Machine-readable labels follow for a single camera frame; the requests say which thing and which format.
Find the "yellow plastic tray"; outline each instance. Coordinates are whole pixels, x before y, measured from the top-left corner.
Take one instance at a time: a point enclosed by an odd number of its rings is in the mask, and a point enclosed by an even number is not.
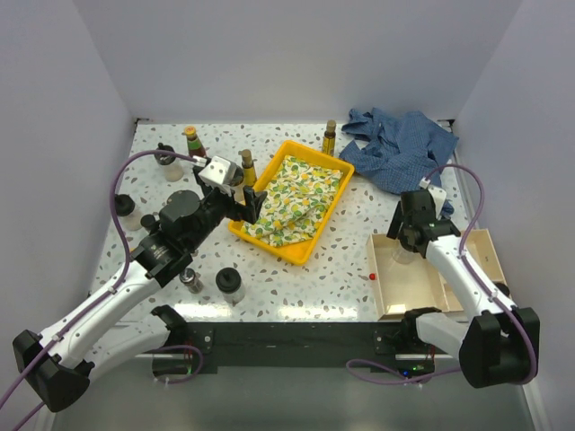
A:
[[[343,172],[343,176],[340,181],[340,189],[335,195],[335,199],[333,200],[332,205],[327,210],[327,213],[325,213],[325,217],[323,218],[319,229],[315,232],[314,238],[308,241],[298,242],[297,244],[284,245],[283,247],[272,247],[265,242],[261,242],[260,240],[257,240],[250,235],[242,233],[240,229],[242,228],[243,222],[230,222],[229,229],[243,240],[251,242],[252,244],[257,245],[258,247],[270,252],[271,254],[280,256],[282,259],[287,260],[294,265],[304,265],[312,255],[312,251],[317,244],[317,240],[319,240],[320,235],[323,232],[323,228],[325,228],[327,225],[327,222],[332,215],[333,209],[340,200],[341,193],[343,193],[343,190],[345,190],[345,188],[348,186],[351,175],[353,175],[355,169],[353,165],[340,159],[336,159],[335,157],[320,153],[319,151],[315,151],[312,148],[298,144],[294,141],[285,141],[279,148],[276,155],[274,155],[273,159],[271,159],[271,162],[266,170],[256,181],[255,185],[253,186],[254,190],[262,191],[266,188],[268,182],[271,181],[273,176],[278,171],[279,166],[283,162],[286,155],[293,155],[298,159],[305,160],[306,162],[316,166],[322,166],[323,168],[328,169],[337,169]]]

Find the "speckled table surface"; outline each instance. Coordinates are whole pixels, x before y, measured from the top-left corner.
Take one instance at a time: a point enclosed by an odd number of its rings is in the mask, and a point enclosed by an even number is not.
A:
[[[131,153],[157,147],[159,142],[187,153],[182,135],[185,125],[138,124]],[[286,139],[320,149],[324,124],[196,124],[208,153],[239,162],[238,151],[252,150],[256,171],[263,172],[268,161]],[[336,154],[351,139],[338,130]],[[128,167],[121,193],[128,193],[144,214],[156,213],[166,199],[179,189],[192,189],[200,196],[191,173],[167,182],[153,157]],[[465,229],[467,215],[452,170],[442,175],[443,187],[455,213],[457,227]],[[332,214],[332,219],[302,266],[290,263],[239,240],[223,222],[201,245],[191,267],[200,273],[204,289],[192,294],[179,280],[173,280],[156,295],[132,309],[122,321],[139,321],[157,305],[169,304],[192,321],[376,321],[372,286],[368,279],[367,237],[385,233],[398,197],[385,193],[354,175]],[[146,236],[140,229],[127,233],[131,247]],[[123,253],[111,225],[92,291],[103,285],[119,268]],[[226,266],[240,272],[247,287],[245,298],[236,306],[226,303],[217,290],[216,273]]]

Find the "floral cloth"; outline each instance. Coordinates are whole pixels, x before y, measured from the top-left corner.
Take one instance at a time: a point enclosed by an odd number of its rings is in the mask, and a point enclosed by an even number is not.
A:
[[[286,156],[268,183],[256,224],[242,232],[274,247],[311,240],[340,188],[341,171]]]

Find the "cardboard box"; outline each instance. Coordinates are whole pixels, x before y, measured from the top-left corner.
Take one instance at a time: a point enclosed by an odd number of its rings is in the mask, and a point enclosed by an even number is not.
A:
[[[491,281],[507,284],[489,231],[471,231],[465,246]],[[379,320],[398,319],[422,307],[437,307],[461,317],[461,304],[435,267],[420,255],[407,265],[397,263],[392,257],[397,247],[401,247],[399,241],[384,234],[372,234],[367,240],[367,262],[376,274],[373,286]]]

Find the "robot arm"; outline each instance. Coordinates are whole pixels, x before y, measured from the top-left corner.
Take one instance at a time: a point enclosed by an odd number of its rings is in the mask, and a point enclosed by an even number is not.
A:
[[[248,223],[258,219],[266,193],[255,193],[246,187],[242,205],[235,202],[229,186],[235,170],[241,168],[220,157],[199,161],[194,175],[204,198],[200,199],[191,190],[176,191],[160,211],[159,220],[152,215],[142,217],[148,236],[132,251],[134,261],[117,289],[112,289],[112,285],[120,277],[121,269],[62,320],[40,334],[25,330],[14,339],[20,372],[42,349],[53,344],[26,376],[51,411],[65,409],[80,398],[90,384],[88,377],[94,368],[101,375],[135,354],[162,346],[169,331],[157,317],[148,317],[138,324],[140,328],[127,328],[112,337],[107,332],[126,312],[190,265],[191,254],[224,218]],[[92,309],[84,313],[89,306]],[[72,322],[66,334],[58,335]]]
[[[438,269],[470,323],[453,321],[434,308],[412,310],[402,321],[403,337],[432,344],[458,359],[465,378],[475,388],[520,383],[529,373],[530,360],[526,343],[508,313],[525,330],[535,356],[539,319],[531,308],[518,308],[505,296],[464,249],[465,260],[476,275],[472,276],[459,254],[459,231],[450,220],[438,219],[444,201],[445,191],[433,186],[403,193],[387,236]]]

